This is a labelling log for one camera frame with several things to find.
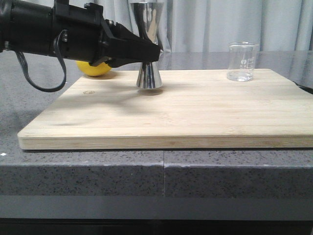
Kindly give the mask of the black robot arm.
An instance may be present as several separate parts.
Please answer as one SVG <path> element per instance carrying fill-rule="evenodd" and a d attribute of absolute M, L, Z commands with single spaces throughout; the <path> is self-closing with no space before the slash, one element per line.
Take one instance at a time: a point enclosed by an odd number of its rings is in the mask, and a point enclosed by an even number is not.
<path fill-rule="evenodd" d="M 86 3 L 83 8 L 56 0 L 53 7 L 22 0 L 0 2 L 0 48 L 55 56 L 53 41 L 65 30 L 61 55 L 92 66 L 112 68 L 137 62 L 155 62 L 160 47 L 142 39 L 119 23 L 103 18 L 103 6 Z"/>

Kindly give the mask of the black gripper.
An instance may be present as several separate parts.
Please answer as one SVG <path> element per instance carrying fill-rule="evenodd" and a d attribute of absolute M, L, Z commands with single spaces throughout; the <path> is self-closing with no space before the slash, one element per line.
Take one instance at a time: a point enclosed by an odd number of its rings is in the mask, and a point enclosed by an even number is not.
<path fill-rule="evenodd" d="M 106 21 L 111 35 L 104 41 L 103 7 L 98 4 L 89 2 L 80 8 L 68 0 L 56 0 L 52 16 L 53 37 L 64 59 L 85 61 L 92 66 L 106 63 L 111 68 L 159 59 L 158 45 L 114 21 Z"/>

